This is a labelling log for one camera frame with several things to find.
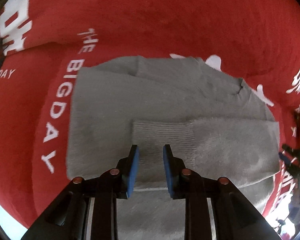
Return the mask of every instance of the gray fabric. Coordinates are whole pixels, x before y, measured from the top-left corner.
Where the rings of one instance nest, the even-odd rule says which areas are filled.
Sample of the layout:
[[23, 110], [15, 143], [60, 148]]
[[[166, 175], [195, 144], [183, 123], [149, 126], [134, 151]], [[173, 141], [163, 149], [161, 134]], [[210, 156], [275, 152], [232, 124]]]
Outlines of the gray fabric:
[[165, 189], [163, 145], [202, 176], [229, 176], [261, 211], [272, 191], [268, 177], [279, 170], [278, 132], [244, 80], [201, 59], [117, 58], [78, 73], [67, 175], [97, 177], [138, 143], [135, 192], [118, 200], [119, 237], [183, 239], [185, 205]]

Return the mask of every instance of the bolt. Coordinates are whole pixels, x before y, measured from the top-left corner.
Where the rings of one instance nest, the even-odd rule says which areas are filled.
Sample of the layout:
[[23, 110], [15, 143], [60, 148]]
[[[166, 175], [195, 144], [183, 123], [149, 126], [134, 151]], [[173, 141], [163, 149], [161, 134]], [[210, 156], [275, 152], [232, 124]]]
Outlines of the bolt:
[[218, 181], [222, 184], [222, 185], [227, 185], [229, 183], [229, 179], [226, 177], [221, 177], [218, 179]]
[[189, 169], [183, 169], [182, 170], [182, 174], [185, 175], [185, 176], [189, 176], [191, 174], [191, 170], [189, 170]]
[[80, 184], [82, 181], [83, 181], [82, 177], [75, 177], [75, 178], [72, 179], [72, 182], [74, 184]]
[[111, 174], [111, 175], [118, 175], [119, 172], [120, 172], [120, 171], [119, 171], [118, 169], [111, 169], [111, 170], [110, 170], [110, 174]]

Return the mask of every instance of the red fabric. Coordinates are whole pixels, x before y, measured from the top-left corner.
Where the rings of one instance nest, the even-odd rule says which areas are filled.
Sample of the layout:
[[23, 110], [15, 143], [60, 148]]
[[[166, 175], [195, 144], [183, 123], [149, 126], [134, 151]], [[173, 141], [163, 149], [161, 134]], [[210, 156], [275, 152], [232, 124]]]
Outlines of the red fabric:
[[[84, 59], [83, 66], [93, 66], [120, 56], [175, 53], [206, 59], [216, 54], [223, 72], [244, 77], [253, 89], [263, 85], [265, 96], [282, 111], [281, 140], [293, 147], [292, 109], [300, 105], [300, 93], [286, 91], [293, 88], [300, 70], [300, 7], [295, 0], [28, 0], [28, 4], [28, 18], [17, 26], [31, 25], [22, 36], [25, 50], [9, 51], [0, 74], [0, 204], [23, 225], [29, 227], [68, 183], [71, 93], [58, 98], [57, 91], [63, 76], [76, 72], [67, 71], [71, 60]], [[12, 20], [4, 24], [9, 26]], [[90, 28], [97, 34], [90, 39], [98, 41], [77, 35]], [[94, 47], [82, 52], [85, 45]], [[6, 69], [15, 69], [10, 78], [2, 77]], [[66, 81], [74, 84], [75, 79]], [[53, 102], [66, 103], [56, 119], [50, 116]], [[272, 111], [276, 116], [279, 110]], [[43, 142], [47, 122], [59, 135]], [[51, 173], [42, 156], [53, 151]]]

